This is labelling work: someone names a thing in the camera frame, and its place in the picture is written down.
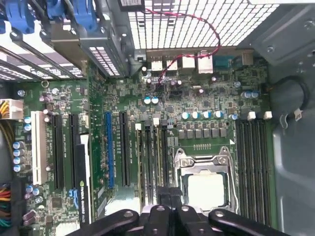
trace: perforated metal panel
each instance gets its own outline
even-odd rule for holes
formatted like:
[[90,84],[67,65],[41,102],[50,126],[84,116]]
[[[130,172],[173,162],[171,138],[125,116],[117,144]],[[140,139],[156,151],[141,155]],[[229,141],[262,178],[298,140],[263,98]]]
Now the perforated metal panel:
[[[278,6],[251,5],[247,0],[145,0],[145,7],[154,11],[207,19],[217,29],[223,46],[238,45]],[[218,43],[206,23],[191,17],[128,14],[136,49],[213,47]]]

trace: white pci slot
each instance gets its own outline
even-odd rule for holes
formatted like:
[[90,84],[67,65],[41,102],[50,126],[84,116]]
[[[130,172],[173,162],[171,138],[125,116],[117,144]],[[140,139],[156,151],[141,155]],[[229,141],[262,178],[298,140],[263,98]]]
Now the white pci slot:
[[43,184],[47,181],[46,172],[46,123],[45,115],[31,112],[31,155],[33,184]]

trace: blue pcie slot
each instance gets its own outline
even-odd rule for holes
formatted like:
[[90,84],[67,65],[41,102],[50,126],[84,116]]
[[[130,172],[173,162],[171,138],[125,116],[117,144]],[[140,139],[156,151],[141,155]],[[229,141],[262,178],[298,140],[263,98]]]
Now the blue pcie slot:
[[112,127],[112,113],[105,112],[104,119],[106,122],[106,136],[107,136],[107,155],[108,155],[108,174],[109,174],[109,188],[114,188],[114,147],[113,147],[113,127]]

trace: motherboard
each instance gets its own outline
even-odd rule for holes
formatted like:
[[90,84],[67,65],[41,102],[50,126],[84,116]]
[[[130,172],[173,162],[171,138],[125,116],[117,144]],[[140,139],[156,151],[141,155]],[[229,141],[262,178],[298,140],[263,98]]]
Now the motherboard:
[[274,226],[268,68],[226,61],[212,73],[169,71],[161,82],[153,66],[105,79],[89,63],[87,81],[16,84],[25,228],[63,236],[120,209],[141,213],[163,186],[204,212]]

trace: blue latch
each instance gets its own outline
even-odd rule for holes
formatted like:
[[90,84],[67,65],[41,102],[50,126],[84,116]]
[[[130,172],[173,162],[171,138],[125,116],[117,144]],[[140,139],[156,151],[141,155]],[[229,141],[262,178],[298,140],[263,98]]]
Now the blue latch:
[[54,17],[60,17],[64,15],[64,5],[61,0],[47,0],[47,14],[50,20]]
[[34,17],[26,0],[6,0],[5,11],[12,27],[24,34],[34,33]]
[[73,0],[74,17],[78,24],[87,32],[97,30],[96,14],[93,8],[93,0]]

